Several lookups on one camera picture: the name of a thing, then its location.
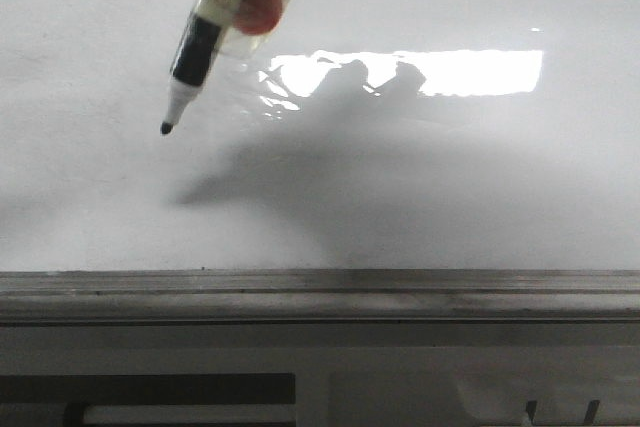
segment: black marker tip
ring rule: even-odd
[[[173,125],[168,122],[163,122],[162,127],[160,127],[160,132],[162,132],[162,135],[167,135],[171,132],[171,129],[173,129]]]

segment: white surface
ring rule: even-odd
[[[1,269],[640,265],[638,0],[292,0],[162,138],[192,2],[2,0]]]

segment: marker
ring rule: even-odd
[[[167,135],[202,91],[211,64],[242,0],[196,0],[182,34],[169,79],[169,110],[160,131]]]

